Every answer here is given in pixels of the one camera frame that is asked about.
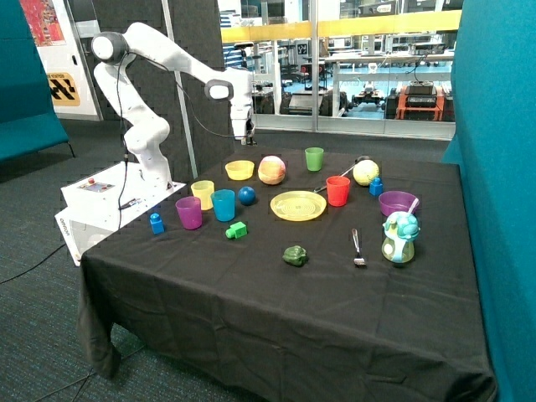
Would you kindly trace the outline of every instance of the poster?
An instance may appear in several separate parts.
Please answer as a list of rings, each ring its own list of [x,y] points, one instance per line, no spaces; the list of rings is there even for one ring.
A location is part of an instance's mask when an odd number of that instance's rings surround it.
[[[37,47],[65,44],[53,0],[20,0]]]

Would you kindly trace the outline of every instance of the yellow beam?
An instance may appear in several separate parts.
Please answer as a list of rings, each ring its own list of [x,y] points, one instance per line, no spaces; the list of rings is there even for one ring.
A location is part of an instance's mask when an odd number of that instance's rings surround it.
[[[311,37],[311,23],[278,23],[257,27],[224,28],[221,30],[223,44],[236,42],[261,42],[265,40],[283,40]]]
[[[400,34],[427,31],[458,30],[461,11],[439,13],[408,13],[383,17],[345,18],[318,23],[318,36],[345,36],[368,34]],[[261,42],[268,40],[310,38],[311,23],[279,23],[256,27],[224,28],[222,43]]]
[[[460,17],[461,11],[442,11],[320,21],[318,36],[450,31],[458,29]]]

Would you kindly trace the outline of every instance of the yellow cup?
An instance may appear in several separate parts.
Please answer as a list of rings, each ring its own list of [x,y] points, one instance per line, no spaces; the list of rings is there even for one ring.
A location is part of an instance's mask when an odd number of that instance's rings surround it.
[[[201,180],[192,184],[193,196],[201,200],[201,209],[203,211],[213,208],[212,199],[210,199],[210,194],[213,192],[214,182],[210,180]]]

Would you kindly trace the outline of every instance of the red machine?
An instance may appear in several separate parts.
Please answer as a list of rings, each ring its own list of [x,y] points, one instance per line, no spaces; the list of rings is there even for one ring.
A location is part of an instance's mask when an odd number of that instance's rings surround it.
[[[445,94],[442,87],[429,81],[413,81],[403,86],[398,96],[396,119],[442,121]]]

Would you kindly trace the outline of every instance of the gray partition wall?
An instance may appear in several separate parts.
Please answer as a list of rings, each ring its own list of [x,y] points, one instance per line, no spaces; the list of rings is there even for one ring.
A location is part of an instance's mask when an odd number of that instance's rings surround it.
[[[224,58],[217,0],[167,0],[167,3],[175,43],[209,67],[223,70]],[[101,32],[124,33],[132,23],[142,22],[168,35],[162,2],[159,0],[93,0],[93,4]],[[88,53],[86,56],[90,70],[93,71],[97,60],[93,54]],[[141,59],[131,64],[127,74],[147,105],[169,122],[171,132],[167,140],[162,143],[161,149],[169,160],[173,180],[183,183],[191,181],[193,169],[188,155],[174,74]],[[193,112],[209,130],[232,135],[230,107],[229,102],[217,103],[208,100],[204,95],[204,84],[192,76],[181,74],[181,79],[184,90],[192,100],[190,105],[187,98],[186,106],[195,162],[200,174],[230,155],[235,140],[206,132],[195,121]],[[102,95],[98,85],[95,87],[105,120],[118,120],[117,114]],[[117,122],[117,138],[118,141],[121,138],[119,122]]]

